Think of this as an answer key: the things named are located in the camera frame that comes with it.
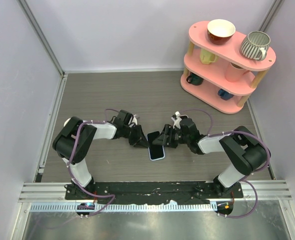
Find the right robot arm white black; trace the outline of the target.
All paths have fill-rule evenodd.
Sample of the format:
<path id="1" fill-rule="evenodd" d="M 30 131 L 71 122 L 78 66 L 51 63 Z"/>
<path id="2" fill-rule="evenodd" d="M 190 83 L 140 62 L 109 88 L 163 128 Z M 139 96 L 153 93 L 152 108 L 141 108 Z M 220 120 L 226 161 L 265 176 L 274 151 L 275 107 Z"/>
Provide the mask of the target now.
<path id="1" fill-rule="evenodd" d="M 231 164 L 213 179 L 213 191 L 220 198 L 226 197 L 236 183 L 269 164 L 270 150 L 244 126 L 233 131 L 204 135 L 187 116 L 176 117 L 173 121 L 173 125 L 164 126 L 152 143 L 169 148 L 185 144 L 197 155 L 224 152 Z"/>

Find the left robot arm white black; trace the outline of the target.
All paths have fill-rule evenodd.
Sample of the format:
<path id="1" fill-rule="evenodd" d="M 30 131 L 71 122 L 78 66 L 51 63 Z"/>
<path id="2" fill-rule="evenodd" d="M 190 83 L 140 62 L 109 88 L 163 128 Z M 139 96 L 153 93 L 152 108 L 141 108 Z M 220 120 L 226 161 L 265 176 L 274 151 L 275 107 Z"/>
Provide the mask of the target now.
<path id="1" fill-rule="evenodd" d="M 52 148 L 64 161 L 71 184 L 66 192 L 80 199 L 95 196 L 96 183 L 90 174 L 86 155 L 94 140 L 116 140 L 125 138 L 130 146 L 148 148 L 150 145 L 144 136 L 138 117 L 126 110 L 119 110 L 110 121 L 85 121 L 73 116 L 65 121 L 64 127 L 55 137 Z"/>

